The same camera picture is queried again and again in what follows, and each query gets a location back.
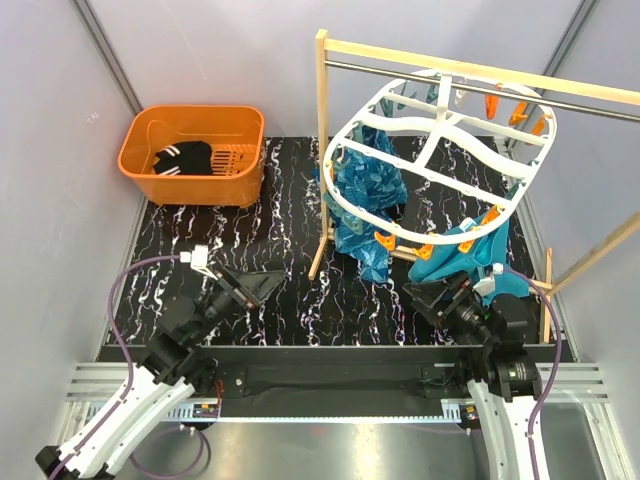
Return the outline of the black white striped sock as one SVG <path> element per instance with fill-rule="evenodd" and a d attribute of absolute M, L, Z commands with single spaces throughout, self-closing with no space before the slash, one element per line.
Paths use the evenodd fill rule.
<path fill-rule="evenodd" d="M 155 153 L 156 175 L 212 175 L 212 148 L 203 141 L 186 141 L 168 145 Z"/>

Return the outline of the white round clip hanger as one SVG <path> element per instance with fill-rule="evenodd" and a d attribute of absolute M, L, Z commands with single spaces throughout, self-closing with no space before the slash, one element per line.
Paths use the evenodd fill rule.
<path fill-rule="evenodd" d="M 389 83 L 382 86 L 380 89 L 387 87 Z M 460 92 L 461 91 L 459 90 L 452 90 L 449 103 L 450 110 L 481 119 L 489 119 L 495 124 L 510 126 L 514 129 L 519 130 L 515 122 L 507 122 L 504 118 L 501 117 L 487 117 L 484 114 L 474 116 L 467 112 L 460 111 Z M 542 112 L 536 105 L 534 106 L 539 113 L 538 122 L 532 131 L 526 133 L 535 132 L 537 125 L 541 122 Z M 463 122 L 458 123 L 457 126 L 461 130 L 469 133 L 474 138 L 476 138 L 477 141 L 487 150 L 493 151 L 509 160 L 515 160 L 523 164 L 530 164 L 540 152 L 540 148 L 537 145 L 530 145 L 524 142 L 516 141 L 501 134 L 493 133 L 476 126 L 465 124 Z M 429 138 L 429 135 L 426 132 L 410 130 L 388 131 L 385 129 L 369 127 L 367 125 L 357 126 L 354 130 L 351 131 L 350 136 L 353 140 L 362 143 L 369 148 L 379 150 L 388 155 L 409 162 L 412 162 L 418 158 L 420 152 L 427 145 Z M 514 179 L 486 166 L 472 153 L 447 138 L 442 138 L 437 142 L 433 154 L 427 163 L 427 166 L 429 169 L 443 176 L 458 180 L 466 184 L 470 184 L 501 198 L 512 198 L 517 188 Z M 496 206 L 490 203 L 486 203 L 472 196 L 466 196 L 444 185 L 430 182 L 425 178 L 413 174 L 409 171 L 402 169 L 399 170 L 401 171 L 403 180 L 408 190 L 408 199 L 408 184 L 410 182 L 420 181 L 427 187 L 440 188 L 442 194 L 450 199 L 472 200 L 483 209 L 479 219 L 463 221 L 461 226 L 457 227 L 457 229 L 453 233 L 437 232 L 434 229 L 428 229 L 426 227 L 418 228 L 416 226 L 406 229 L 402 226 L 400 220 L 397 219 L 391 221 L 406 230 L 419 234 L 440 234 L 444 237 L 452 237 L 454 235 L 468 233 L 475 227 L 487 225 L 490 222 L 496 220 L 500 214 Z M 324 202 L 323 220 L 325 222 L 329 222 L 330 220 L 332 220 L 332 218 L 327 204 L 323 199 L 323 196 L 324 195 L 322 195 L 322 200 Z"/>

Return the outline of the orange plastic basket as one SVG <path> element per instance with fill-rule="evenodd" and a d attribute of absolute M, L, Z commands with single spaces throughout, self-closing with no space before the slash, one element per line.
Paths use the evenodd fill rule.
<path fill-rule="evenodd" d="M 260 195 L 263 136 L 254 107 L 156 105 L 135 117 L 118 166 L 157 205 L 247 207 Z"/>

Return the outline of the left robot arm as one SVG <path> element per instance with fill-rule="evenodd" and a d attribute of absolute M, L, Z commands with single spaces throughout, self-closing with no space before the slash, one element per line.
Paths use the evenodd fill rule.
<path fill-rule="evenodd" d="M 114 478 L 174 407 L 218 390 L 217 362 L 204 354 L 203 340 L 218 322 L 259 308 L 286 274 L 222 267 L 209 276 L 212 286 L 203 297 L 168 301 L 156 334 L 98 413 L 64 444 L 37 453 L 47 478 Z"/>

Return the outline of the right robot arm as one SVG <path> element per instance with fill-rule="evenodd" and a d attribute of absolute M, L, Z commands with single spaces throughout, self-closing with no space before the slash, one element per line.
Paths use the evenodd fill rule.
<path fill-rule="evenodd" d="M 462 415 L 462 422 L 482 433 L 489 477 L 548 479 L 539 420 L 543 385 L 525 349 L 526 305 L 518 297 L 500 294 L 485 306 L 465 273 L 408 283 L 403 289 L 431 326 L 471 346 L 434 386 L 471 397 L 472 411 Z"/>

